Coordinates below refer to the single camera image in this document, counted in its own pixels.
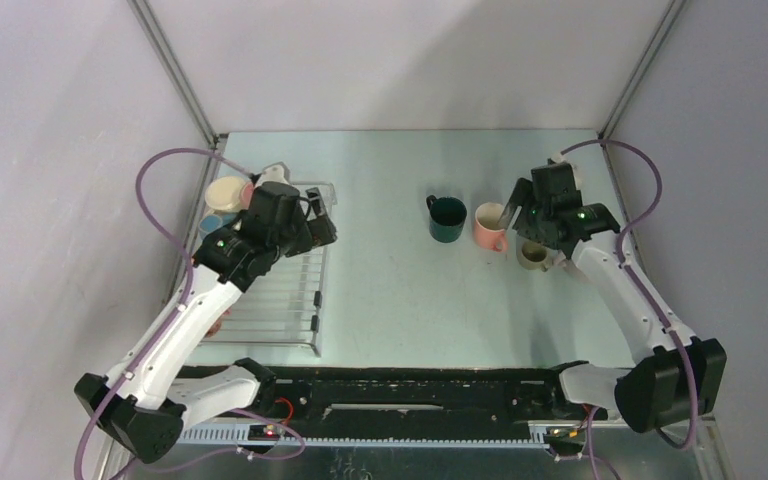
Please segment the dark teal mug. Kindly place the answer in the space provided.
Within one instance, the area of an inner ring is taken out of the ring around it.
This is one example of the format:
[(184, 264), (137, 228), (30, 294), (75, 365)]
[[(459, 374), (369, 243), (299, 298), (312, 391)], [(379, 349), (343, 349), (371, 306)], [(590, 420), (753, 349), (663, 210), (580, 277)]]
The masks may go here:
[(455, 197), (429, 195), (426, 200), (429, 213), (429, 233), (440, 243), (457, 241), (467, 219), (464, 203)]

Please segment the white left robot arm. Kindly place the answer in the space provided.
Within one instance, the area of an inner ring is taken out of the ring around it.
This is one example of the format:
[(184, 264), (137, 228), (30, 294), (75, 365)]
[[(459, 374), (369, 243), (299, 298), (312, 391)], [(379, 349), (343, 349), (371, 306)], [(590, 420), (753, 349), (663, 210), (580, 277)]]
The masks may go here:
[(336, 228), (318, 188), (266, 181), (248, 209), (207, 234), (187, 263), (179, 296), (104, 376), (86, 373), (74, 392), (96, 425), (144, 464), (164, 457), (191, 427), (235, 409), (264, 416), (275, 374), (244, 358), (219, 372), (179, 372), (221, 315), (283, 258), (324, 247)]

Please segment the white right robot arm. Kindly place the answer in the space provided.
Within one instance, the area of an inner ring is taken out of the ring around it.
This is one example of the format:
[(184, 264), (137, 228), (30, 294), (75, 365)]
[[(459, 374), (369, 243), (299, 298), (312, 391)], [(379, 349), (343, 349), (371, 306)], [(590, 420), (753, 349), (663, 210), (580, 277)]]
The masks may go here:
[(633, 261), (619, 223), (601, 203), (585, 204), (568, 163), (532, 169), (516, 181), (501, 223), (564, 255), (600, 294), (628, 345), (630, 369), (579, 361), (557, 367), (541, 392), (545, 411), (566, 418), (581, 404), (617, 411), (646, 433), (713, 411), (727, 354), (702, 340), (668, 307)]

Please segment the small beige cup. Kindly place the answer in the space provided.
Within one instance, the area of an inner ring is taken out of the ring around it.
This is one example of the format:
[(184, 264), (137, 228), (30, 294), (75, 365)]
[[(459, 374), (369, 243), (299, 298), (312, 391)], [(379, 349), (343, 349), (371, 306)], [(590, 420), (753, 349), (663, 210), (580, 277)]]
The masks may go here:
[(516, 257), (518, 264), (526, 270), (546, 272), (552, 266), (549, 250), (527, 239), (517, 247)]

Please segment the pink mug white inside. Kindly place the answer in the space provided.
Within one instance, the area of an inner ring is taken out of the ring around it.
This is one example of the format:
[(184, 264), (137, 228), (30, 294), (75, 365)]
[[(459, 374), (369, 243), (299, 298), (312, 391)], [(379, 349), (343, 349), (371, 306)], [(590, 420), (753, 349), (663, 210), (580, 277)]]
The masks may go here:
[(487, 202), (479, 205), (474, 212), (473, 240), (477, 246), (496, 253), (506, 253), (508, 240), (505, 229), (500, 225), (504, 206)]

